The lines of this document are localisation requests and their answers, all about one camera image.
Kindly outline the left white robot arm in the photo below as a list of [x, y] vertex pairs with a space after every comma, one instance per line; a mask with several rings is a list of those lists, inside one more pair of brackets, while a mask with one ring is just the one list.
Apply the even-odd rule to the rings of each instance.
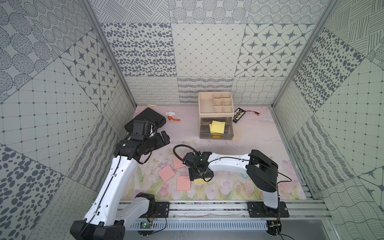
[[130, 176], [141, 164], [142, 155], [151, 155], [170, 143], [165, 131], [148, 139], [130, 135], [117, 143], [106, 180], [83, 220], [74, 221], [70, 233], [76, 240], [122, 240], [126, 229], [141, 217], [153, 218], [167, 213], [156, 206], [153, 194], [139, 193], [127, 207], [118, 206]]

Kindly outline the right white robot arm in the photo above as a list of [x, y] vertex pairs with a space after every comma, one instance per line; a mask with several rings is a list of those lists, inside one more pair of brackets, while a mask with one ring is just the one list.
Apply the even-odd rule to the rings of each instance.
[[278, 208], [279, 165], [259, 150], [251, 150], [245, 155], [187, 153], [180, 160], [202, 179], [211, 179], [214, 176], [213, 173], [219, 171], [246, 174], [263, 193], [264, 205], [270, 209]]

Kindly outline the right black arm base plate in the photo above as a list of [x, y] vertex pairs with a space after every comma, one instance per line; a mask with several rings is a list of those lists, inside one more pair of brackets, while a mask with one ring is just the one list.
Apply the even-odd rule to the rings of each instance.
[[285, 202], [279, 202], [277, 209], [264, 205], [263, 202], [247, 202], [250, 218], [289, 218], [290, 214]]

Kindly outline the beige drawer organizer cabinet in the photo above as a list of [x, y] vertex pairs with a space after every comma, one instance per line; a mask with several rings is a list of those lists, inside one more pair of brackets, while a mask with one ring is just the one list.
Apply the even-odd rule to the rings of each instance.
[[234, 104], [230, 92], [200, 92], [198, 94], [198, 123], [200, 137], [201, 118], [232, 118]]

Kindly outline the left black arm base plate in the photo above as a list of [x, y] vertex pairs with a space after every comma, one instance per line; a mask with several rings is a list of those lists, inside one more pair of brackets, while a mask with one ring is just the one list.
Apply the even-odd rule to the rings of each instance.
[[169, 216], [170, 202], [150, 202], [148, 211], [141, 218], [167, 218]]

